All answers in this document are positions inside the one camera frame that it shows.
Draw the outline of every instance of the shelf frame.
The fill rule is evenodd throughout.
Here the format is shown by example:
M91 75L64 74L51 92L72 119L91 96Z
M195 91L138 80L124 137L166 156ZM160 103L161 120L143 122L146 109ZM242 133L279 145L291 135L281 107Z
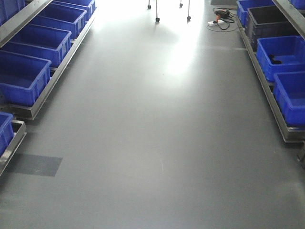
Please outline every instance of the shelf frame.
M264 73L262 71L262 68L260 64L258 63L258 60L256 58L255 52L253 51L250 41L248 37L246 36L246 33L244 31L244 28L242 27L242 24L238 18L236 18L236 23L239 29L239 32L241 34L241 37L244 41L244 45L249 53L249 57L251 59L251 62L253 64L253 67L256 71L257 77L261 83L261 86L263 88L263 91L266 95L266 98L268 100L268 103L270 105L270 108L273 112L273 115L275 117L276 123L280 129L281 135L283 137L283 140L286 143L301 143L305 140L305 127L289 127L287 126L284 117L281 113L281 110L275 100L275 97L272 93L272 85L266 80Z
M77 49L79 48L81 42L89 32L93 21L96 17L97 14L97 8L94 11L93 15L90 17L89 21L86 23L85 27L79 34L76 40L74 40L72 43L72 47L68 51L67 55L65 58L62 60L61 64L59 65L58 68L55 69L55 72L53 76L51 77L50 81L46 85L46 87L43 89L41 92L40 96L34 103L32 107L27 107L27 106L21 106L21 105L15 105L15 104L9 104L10 111L14 114L14 116L18 119L21 120L34 120L35 117L37 116L39 110L47 100L48 96L50 95L51 91L53 90L55 84L63 74L64 70L68 66L70 60L72 59L73 55L76 53Z
M305 17L288 0L272 0L278 9L290 21L293 27L305 39Z
M14 132L14 137L11 140L10 144L0 157L0 176L5 170L6 166L10 162L11 158L14 156L21 142L23 141L26 135L26 126L23 121L12 120L11 122Z
M16 33L40 13L52 0L33 0L16 15L0 26L0 47L3 47Z

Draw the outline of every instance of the cart wheel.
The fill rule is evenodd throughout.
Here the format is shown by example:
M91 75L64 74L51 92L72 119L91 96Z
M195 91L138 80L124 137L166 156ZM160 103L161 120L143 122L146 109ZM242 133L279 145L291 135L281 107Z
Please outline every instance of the cart wheel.
M300 163L301 167L305 169L305 145L296 155L297 161Z

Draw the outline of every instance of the plastic crate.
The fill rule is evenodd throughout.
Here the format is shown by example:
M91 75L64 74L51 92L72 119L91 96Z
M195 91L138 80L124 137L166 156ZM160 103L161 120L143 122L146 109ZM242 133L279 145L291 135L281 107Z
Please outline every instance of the plastic crate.
M86 10L86 21L89 21L90 17L95 11L95 0L56 0L53 2L62 6L69 6L81 10Z
M305 10L304 0L290 0L291 4L298 10Z
M71 31L71 38L75 39L85 27L86 13L85 10L50 3L30 23Z
M11 104L32 106L50 80L51 61L0 51L0 90Z
M276 6L248 8L245 32L253 51L257 49L257 39L298 35L298 32Z
M305 72L274 75L273 93L289 126L305 125Z
M11 121L13 115L5 112L0 112L0 156L10 144L14 137Z
M70 36L70 31L28 24L2 50L47 59L58 67L71 48Z
M275 73L305 71L305 41L301 36L259 39L256 58L269 82Z
M272 0L239 0L237 1L237 16L244 27L246 25L248 8L272 5L274 5Z
M0 0L0 25L25 7L24 0Z

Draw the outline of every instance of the power strip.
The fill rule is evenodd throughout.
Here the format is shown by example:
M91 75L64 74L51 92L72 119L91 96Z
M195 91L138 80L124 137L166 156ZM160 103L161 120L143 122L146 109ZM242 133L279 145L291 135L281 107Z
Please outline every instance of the power strip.
M224 21L223 20L218 20L218 24L219 25L222 25L222 24L224 24ZM208 22L208 25L209 26L215 26L215 25L217 25L216 23L213 23L213 21L209 21Z

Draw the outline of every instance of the epoxy floor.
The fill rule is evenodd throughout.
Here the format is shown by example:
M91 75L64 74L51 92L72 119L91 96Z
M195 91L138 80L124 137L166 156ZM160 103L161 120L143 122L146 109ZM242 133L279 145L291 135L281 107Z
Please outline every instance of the epoxy floor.
M158 3L155 24L153 0L98 2L0 177L1 229L305 227L300 145L283 142L239 32L207 30L209 1L189 23L187 1Z

